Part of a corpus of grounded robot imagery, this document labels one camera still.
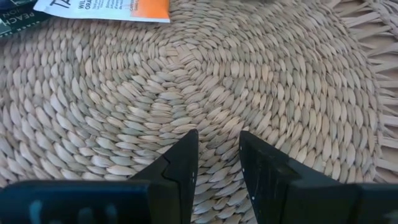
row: green packaging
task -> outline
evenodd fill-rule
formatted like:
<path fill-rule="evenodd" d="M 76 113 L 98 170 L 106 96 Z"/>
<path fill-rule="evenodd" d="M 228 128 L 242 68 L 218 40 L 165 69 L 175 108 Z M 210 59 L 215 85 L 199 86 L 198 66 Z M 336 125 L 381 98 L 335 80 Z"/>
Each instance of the green packaging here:
<path fill-rule="evenodd" d="M 33 27 L 51 16 L 33 10 L 34 2 L 0 11 L 0 38 Z"/>
<path fill-rule="evenodd" d="M 37 0 L 0 0 L 0 10 L 12 9 L 36 1 Z"/>

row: seagrass mat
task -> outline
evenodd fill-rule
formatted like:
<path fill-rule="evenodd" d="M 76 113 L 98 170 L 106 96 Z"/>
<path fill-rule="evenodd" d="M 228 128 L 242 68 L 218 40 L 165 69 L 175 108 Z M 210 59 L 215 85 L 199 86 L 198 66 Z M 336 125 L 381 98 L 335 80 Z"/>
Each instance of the seagrass mat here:
<path fill-rule="evenodd" d="M 171 24 L 52 19 L 0 40 L 0 185 L 126 180 L 193 128 L 196 223 L 256 222 L 242 129 L 340 182 L 373 181 L 387 90 L 337 3 L 172 1 Z"/>
<path fill-rule="evenodd" d="M 372 63 L 380 86 L 382 154 L 376 161 L 375 180 L 398 183 L 398 2 L 344 0 L 335 4 L 335 11 Z"/>

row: woven placemat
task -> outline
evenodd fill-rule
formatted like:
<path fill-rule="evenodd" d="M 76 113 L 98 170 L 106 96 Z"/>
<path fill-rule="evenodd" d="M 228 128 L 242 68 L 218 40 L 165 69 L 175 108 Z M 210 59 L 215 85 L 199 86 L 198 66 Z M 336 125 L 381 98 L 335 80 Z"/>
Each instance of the woven placemat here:
<path fill-rule="evenodd" d="M 344 0 L 336 3 L 335 11 L 359 41 L 374 67 L 380 87 L 383 135 L 378 137 L 382 153 L 375 160 L 375 181 L 398 183 L 398 2 Z"/>
<path fill-rule="evenodd" d="M 52 19 L 0 40 L 0 185 L 126 180 L 193 128 L 193 222 L 256 222 L 242 129 L 340 182 L 372 181 L 378 85 L 329 6 L 172 1 L 171 24 Z"/>

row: white paper packet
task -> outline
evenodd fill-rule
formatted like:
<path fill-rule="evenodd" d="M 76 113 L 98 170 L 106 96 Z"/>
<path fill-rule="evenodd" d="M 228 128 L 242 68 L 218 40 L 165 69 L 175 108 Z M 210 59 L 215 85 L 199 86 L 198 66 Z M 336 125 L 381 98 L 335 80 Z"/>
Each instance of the white paper packet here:
<path fill-rule="evenodd" d="M 34 10 L 69 19 L 170 22 L 169 0 L 38 0 Z"/>

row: orange label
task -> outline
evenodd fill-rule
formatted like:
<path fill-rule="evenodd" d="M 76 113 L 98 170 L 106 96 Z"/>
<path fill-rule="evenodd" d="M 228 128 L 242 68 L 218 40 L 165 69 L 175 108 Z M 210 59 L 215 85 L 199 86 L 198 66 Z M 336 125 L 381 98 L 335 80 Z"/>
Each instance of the orange label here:
<path fill-rule="evenodd" d="M 169 18 L 169 0 L 133 0 L 131 16 L 153 19 Z"/>

